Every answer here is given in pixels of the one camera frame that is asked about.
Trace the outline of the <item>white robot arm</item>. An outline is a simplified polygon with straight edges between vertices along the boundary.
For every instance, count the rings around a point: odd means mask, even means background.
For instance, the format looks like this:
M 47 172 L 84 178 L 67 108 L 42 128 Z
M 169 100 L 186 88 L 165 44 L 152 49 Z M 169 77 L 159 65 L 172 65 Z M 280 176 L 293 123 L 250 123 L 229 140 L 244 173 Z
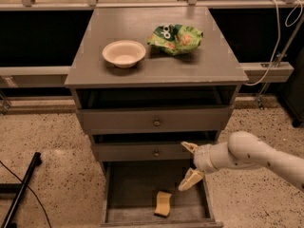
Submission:
M 247 169 L 265 167 L 300 191 L 304 191 L 304 160 L 275 150 L 259 137 L 245 132 L 234 132 L 227 142 L 196 145 L 182 142 L 181 145 L 193 154 L 195 169 L 189 168 L 179 185 L 186 191 L 200 182 L 205 174 L 222 168 Z

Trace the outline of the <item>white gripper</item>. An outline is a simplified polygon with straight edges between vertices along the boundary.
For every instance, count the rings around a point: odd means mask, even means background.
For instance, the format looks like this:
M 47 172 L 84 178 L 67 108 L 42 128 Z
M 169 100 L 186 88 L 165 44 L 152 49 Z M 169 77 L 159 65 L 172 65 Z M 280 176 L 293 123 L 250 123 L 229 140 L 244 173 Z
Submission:
M 179 190 L 186 191 L 200 182 L 204 174 L 211 174 L 219 170 L 215 166 L 215 158 L 218 154 L 217 148 L 212 144 L 197 146 L 195 143 L 182 142 L 181 145 L 194 154 L 194 165 L 197 167 L 197 169 L 189 168 L 180 182 Z

